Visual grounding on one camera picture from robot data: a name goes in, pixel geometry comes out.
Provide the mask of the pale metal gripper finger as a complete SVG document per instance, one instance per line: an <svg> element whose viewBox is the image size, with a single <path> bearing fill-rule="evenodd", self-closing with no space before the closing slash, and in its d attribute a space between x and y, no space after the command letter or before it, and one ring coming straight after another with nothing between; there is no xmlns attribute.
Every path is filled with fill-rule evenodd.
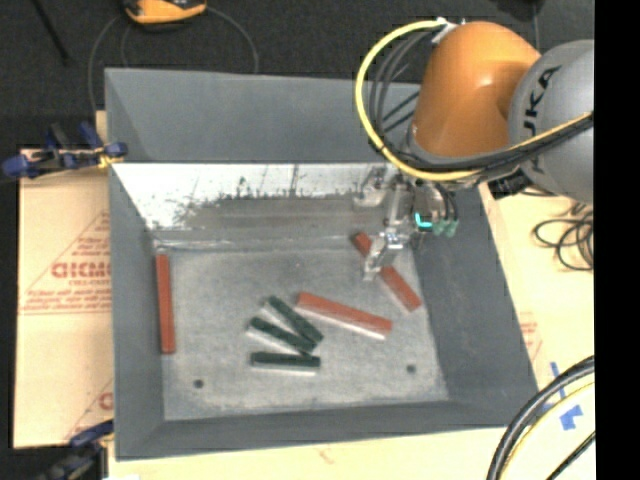
<svg viewBox="0 0 640 480"><path fill-rule="evenodd" d="M393 264L393 262L395 261L396 256L403 250L403 245L399 242L389 242L386 241L387 246L386 246L386 254L384 257L384 263L382 268L377 272L377 273L367 273L364 270L364 279L366 281L371 281L373 280L379 273L382 272L382 269L384 267L389 267Z"/></svg>
<svg viewBox="0 0 640 480"><path fill-rule="evenodd" d="M377 273L383 266L386 254L386 240L383 237L365 236L363 238L364 270Z"/></svg>

